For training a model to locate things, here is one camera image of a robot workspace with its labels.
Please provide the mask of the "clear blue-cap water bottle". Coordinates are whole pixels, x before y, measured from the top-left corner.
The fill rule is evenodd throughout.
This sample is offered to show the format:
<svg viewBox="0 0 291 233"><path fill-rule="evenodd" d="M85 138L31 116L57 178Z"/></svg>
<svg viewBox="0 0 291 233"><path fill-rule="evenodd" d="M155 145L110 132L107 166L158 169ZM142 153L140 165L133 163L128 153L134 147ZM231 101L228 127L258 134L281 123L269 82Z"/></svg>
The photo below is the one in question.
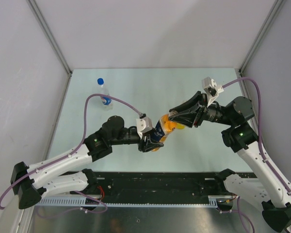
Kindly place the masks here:
<svg viewBox="0 0 291 233"><path fill-rule="evenodd" d="M100 97L103 106L106 109L111 110L113 108L113 102L112 102L112 99L109 97L109 90L105 86L104 80L102 78L98 78L97 79L97 84L99 86L100 93L103 95L103 96Z"/></svg>

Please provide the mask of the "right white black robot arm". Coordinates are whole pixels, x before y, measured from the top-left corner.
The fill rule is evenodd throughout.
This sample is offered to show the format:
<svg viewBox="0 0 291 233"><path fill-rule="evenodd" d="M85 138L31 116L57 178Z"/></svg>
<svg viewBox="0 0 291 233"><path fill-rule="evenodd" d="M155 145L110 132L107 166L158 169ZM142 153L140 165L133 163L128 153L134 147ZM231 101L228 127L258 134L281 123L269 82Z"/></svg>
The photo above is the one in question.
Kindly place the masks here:
<svg viewBox="0 0 291 233"><path fill-rule="evenodd" d="M170 112L170 121L189 128L198 127L203 121L228 125L221 132L224 144L247 163L262 187L243 181L234 171L225 169L217 175L214 190L220 195L230 192L243 198L261 211L265 222L276 232L291 225L291 182L272 161L248 123L255 115L251 100L239 96L227 106L216 101L209 104L207 95L198 91Z"/></svg>

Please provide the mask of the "orange juice bottle yellow cap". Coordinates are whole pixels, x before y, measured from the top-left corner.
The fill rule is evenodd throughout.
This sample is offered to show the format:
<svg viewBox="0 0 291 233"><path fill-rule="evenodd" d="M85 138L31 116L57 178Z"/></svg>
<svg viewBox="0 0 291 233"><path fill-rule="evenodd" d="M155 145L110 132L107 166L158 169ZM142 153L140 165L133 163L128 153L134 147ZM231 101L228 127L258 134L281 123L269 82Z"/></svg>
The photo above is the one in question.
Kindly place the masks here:
<svg viewBox="0 0 291 233"><path fill-rule="evenodd" d="M164 143L168 135L177 128L178 124L169 120L169 117L173 116L175 113L175 111L172 111L160 118L154 127L154 131L151 133L151 138L153 140Z"/></svg>

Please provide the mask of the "yellow honey pomelo drink bottle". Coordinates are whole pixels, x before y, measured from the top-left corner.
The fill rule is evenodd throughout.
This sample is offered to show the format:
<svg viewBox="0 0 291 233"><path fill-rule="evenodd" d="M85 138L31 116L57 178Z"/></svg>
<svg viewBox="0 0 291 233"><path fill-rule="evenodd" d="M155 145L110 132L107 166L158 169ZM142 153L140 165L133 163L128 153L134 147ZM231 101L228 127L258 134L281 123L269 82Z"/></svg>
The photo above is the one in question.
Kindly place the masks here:
<svg viewBox="0 0 291 233"><path fill-rule="evenodd" d="M176 129L182 130L185 129L186 126L180 124L180 123L176 123Z"/></svg>

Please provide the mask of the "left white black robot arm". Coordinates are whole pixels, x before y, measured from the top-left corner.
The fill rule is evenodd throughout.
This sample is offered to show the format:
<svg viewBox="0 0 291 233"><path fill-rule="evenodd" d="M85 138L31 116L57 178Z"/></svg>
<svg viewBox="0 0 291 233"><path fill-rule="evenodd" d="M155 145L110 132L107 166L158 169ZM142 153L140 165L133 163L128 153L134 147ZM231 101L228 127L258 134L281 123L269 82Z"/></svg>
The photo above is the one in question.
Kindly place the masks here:
<svg viewBox="0 0 291 233"><path fill-rule="evenodd" d="M74 174L68 172L106 157L115 145L136 144L141 152L163 147L153 133L154 128L147 117L138 119L136 126L126 128L122 117L112 116L76 148L29 166L24 162L17 163L11 186L14 195L18 196L19 209L30 208L48 196L65 192L94 193L98 181L91 169Z"/></svg>

